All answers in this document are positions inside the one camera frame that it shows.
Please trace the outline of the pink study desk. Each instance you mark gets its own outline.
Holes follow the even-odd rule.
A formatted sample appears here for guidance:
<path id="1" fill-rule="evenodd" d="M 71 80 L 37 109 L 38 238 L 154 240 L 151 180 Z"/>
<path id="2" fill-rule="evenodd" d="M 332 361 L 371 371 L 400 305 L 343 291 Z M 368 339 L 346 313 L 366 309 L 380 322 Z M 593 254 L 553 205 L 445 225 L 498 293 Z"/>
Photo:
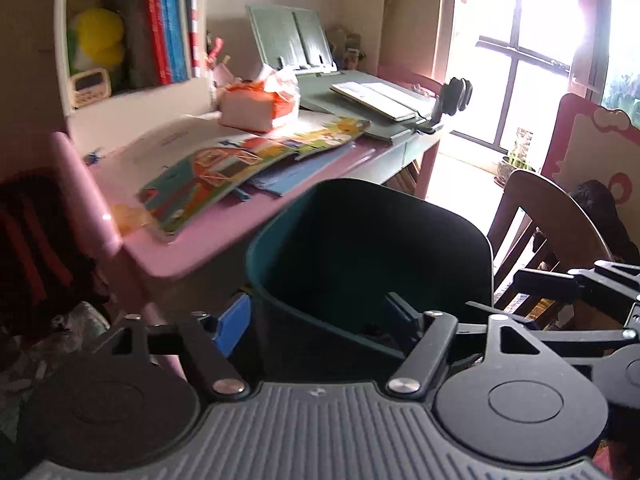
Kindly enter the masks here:
<path id="1" fill-rule="evenodd" d="M 349 177 L 381 184 L 410 162 L 422 159 L 424 173 L 416 195 L 426 195 L 442 137 L 439 133 L 404 133 L 397 143 L 360 138 L 340 159 L 282 197 L 255 192 L 246 202 L 222 200 L 199 214 L 173 240 L 149 228 L 122 234 L 115 222 L 119 200 L 100 166 L 82 159 L 93 148 L 114 151 L 137 134 L 185 114 L 203 113 L 209 102 L 207 82 L 193 78 L 180 84 L 122 94 L 76 110 L 63 132 L 50 136 L 70 218 L 88 254 L 114 292 L 116 306 L 140 312 L 157 306 L 175 312 L 206 309 L 224 301 L 244 281 L 243 246 L 247 238 L 291 200 L 315 183 Z"/>

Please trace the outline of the colourful picture book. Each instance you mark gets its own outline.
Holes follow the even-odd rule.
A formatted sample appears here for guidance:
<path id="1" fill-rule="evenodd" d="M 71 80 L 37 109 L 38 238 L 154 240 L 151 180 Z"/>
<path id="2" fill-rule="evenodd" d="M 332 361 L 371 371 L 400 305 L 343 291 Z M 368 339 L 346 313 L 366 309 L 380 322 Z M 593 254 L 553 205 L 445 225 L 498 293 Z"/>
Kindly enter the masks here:
<path id="1" fill-rule="evenodd" d="M 157 229 L 173 237 L 194 217 L 239 186 L 282 162 L 300 162 L 352 144 L 366 133 L 367 119 L 303 112 L 268 133 L 248 133 L 202 120 L 170 164 L 152 171 L 136 199 Z"/>

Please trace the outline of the red black backpack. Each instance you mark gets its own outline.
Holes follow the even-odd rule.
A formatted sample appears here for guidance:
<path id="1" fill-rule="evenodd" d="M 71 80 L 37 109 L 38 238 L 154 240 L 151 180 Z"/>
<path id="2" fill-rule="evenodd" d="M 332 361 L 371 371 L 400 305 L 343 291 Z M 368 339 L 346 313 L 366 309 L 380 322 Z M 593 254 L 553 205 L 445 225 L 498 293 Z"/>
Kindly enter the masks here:
<path id="1" fill-rule="evenodd" d="M 52 172 L 23 172 L 2 182 L 2 330 L 45 332 L 83 301 L 106 312 L 96 263 L 79 247 Z"/>

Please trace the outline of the white bookshelf hutch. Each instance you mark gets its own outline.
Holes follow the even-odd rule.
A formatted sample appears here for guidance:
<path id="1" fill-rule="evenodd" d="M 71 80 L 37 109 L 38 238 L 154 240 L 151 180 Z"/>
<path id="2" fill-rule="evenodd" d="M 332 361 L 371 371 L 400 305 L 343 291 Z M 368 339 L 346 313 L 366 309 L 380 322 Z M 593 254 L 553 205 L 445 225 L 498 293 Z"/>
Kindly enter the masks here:
<path id="1" fill-rule="evenodd" d="M 58 88 L 81 156 L 210 109 L 206 0 L 53 0 Z"/>

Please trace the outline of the orange tissue pack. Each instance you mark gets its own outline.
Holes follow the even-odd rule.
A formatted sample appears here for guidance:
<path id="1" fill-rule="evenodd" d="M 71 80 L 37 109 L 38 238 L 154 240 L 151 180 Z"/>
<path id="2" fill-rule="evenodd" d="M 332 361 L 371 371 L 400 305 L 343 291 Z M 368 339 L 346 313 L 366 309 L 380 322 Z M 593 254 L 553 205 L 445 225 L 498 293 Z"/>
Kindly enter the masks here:
<path id="1" fill-rule="evenodd" d="M 252 133 L 268 133 L 298 117 L 300 92 L 291 67 L 265 67 L 257 79 L 229 84 L 218 96 L 219 123 Z"/>

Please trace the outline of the open white book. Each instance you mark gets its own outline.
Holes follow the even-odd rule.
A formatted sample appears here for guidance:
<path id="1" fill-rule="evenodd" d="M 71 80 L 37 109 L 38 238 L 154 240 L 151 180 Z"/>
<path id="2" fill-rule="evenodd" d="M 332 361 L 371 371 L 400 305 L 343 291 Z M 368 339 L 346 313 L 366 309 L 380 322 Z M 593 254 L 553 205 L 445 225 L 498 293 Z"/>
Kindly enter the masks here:
<path id="1" fill-rule="evenodd" d="M 331 84 L 330 89 L 345 98 L 363 105 L 370 110 L 380 113 L 393 122 L 405 122 L 416 119 L 419 113 L 411 107 L 401 104 L 383 93 L 369 88 L 366 84 L 358 84 L 355 81 Z"/>

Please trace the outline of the small digital timer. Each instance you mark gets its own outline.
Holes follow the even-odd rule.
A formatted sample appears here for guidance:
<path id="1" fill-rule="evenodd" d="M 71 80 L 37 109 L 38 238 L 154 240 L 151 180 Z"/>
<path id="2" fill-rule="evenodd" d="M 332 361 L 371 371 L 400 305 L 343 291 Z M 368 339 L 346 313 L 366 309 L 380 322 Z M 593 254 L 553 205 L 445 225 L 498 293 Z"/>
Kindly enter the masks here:
<path id="1" fill-rule="evenodd" d="M 85 70 L 70 77 L 67 90 L 74 110 L 104 101 L 112 93 L 110 75 L 101 67 Z"/>

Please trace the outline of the yellow plush toy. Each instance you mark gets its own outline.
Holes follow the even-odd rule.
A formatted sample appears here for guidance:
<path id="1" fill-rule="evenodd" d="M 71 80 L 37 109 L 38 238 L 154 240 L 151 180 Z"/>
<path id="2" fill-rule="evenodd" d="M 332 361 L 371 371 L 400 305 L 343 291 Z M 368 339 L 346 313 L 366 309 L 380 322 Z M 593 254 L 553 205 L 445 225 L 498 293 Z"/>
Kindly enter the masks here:
<path id="1" fill-rule="evenodd" d="M 124 36 L 124 21 L 117 13 L 95 6 L 80 12 L 67 29 L 70 71 L 114 72 L 124 62 Z"/>

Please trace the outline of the green book stand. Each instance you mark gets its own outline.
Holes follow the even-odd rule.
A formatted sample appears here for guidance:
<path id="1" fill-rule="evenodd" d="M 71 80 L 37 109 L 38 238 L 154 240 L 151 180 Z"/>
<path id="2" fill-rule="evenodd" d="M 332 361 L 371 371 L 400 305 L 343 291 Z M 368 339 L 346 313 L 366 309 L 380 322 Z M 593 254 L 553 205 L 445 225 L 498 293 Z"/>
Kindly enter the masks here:
<path id="1" fill-rule="evenodd" d="M 247 16 L 265 66 L 289 67 L 296 74 L 337 72 L 317 11 L 253 4 L 247 7 Z"/>

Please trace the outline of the red and blue books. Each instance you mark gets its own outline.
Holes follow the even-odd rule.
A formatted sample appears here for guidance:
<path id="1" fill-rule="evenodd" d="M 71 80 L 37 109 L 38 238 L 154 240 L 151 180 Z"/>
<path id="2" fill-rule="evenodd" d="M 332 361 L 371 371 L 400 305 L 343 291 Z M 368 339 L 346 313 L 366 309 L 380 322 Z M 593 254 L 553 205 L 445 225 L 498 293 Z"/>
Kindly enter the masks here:
<path id="1" fill-rule="evenodd" d="M 198 0 L 126 0 L 130 82 L 175 84 L 201 75 Z"/>

